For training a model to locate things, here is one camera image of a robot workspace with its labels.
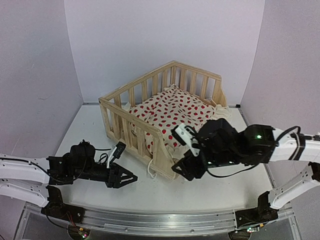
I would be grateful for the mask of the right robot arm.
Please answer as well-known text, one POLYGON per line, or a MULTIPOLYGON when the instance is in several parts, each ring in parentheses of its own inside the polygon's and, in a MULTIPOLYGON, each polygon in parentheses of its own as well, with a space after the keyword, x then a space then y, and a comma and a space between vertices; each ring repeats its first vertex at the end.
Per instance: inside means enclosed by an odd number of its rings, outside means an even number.
POLYGON ((284 185, 266 194, 266 202, 252 209, 252 218, 262 222, 272 209, 320 185, 320 136, 301 133, 300 126, 280 130, 253 124, 238 132, 227 120, 208 120, 199 130, 180 124, 172 136, 187 147, 172 170, 188 181, 200 179, 210 168, 243 164, 251 170, 277 161, 306 161, 308 165, 284 185))

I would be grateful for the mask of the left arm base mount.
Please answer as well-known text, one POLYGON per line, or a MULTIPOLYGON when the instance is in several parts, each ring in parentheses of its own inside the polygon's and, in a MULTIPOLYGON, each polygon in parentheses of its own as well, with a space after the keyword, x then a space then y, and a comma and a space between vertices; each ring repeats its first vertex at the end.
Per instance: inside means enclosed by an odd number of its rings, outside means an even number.
POLYGON ((74 224, 83 222, 85 214, 83 207, 64 203, 62 193, 57 187, 48 185, 46 189, 48 190, 48 203, 41 208, 41 214, 74 224))

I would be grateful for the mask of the wooden pet bed frame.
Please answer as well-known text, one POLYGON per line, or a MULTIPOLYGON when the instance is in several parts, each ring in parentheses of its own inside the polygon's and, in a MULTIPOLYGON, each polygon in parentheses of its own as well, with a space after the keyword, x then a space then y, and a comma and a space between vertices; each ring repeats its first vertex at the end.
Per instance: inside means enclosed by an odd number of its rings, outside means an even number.
POLYGON ((199 98, 207 105, 228 107, 219 74, 171 61, 99 98, 99 105, 108 138, 126 144, 126 150, 167 179, 177 174, 171 157, 161 141, 161 130, 125 110, 161 93, 172 85, 199 98))

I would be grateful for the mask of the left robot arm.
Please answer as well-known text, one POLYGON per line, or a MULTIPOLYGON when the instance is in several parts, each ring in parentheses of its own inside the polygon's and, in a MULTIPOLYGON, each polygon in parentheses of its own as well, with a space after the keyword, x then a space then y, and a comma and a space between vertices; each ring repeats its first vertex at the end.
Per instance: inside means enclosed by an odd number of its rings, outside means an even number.
POLYGON ((119 189, 138 180, 131 171, 115 163, 125 148, 123 142, 118 142, 99 161, 95 160, 97 148, 85 140, 73 145, 63 156, 22 158, 1 154, 0 194, 47 206, 55 218, 61 219, 67 214, 67 207, 54 199, 61 193, 58 186, 72 185, 81 179, 119 189))

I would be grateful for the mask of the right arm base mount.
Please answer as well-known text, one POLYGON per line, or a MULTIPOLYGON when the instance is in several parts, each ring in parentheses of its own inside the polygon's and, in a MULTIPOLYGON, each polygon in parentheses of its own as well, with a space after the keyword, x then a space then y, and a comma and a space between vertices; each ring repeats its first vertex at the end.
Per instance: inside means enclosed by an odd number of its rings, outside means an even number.
POLYGON ((271 208, 269 191, 262 193, 257 199, 257 206, 235 211, 235 229, 242 230, 257 227, 278 218, 278 210, 271 208))

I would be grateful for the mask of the strawberry print ruffled mattress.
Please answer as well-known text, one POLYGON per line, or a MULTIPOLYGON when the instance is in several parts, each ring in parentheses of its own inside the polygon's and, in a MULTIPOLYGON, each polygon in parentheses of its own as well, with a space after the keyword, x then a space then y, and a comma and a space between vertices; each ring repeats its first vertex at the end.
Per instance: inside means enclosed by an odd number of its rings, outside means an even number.
POLYGON ((208 120, 231 117, 228 107, 205 104, 176 85, 166 87, 164 91, 138 105, 131 106, 127 103, 124 110, 158 128, 162 134, 160 140, 175 160, 180 160, 188 151, 188 147, 183 146, 172 136, 172 129, 184 124, 199 131, 208 120))

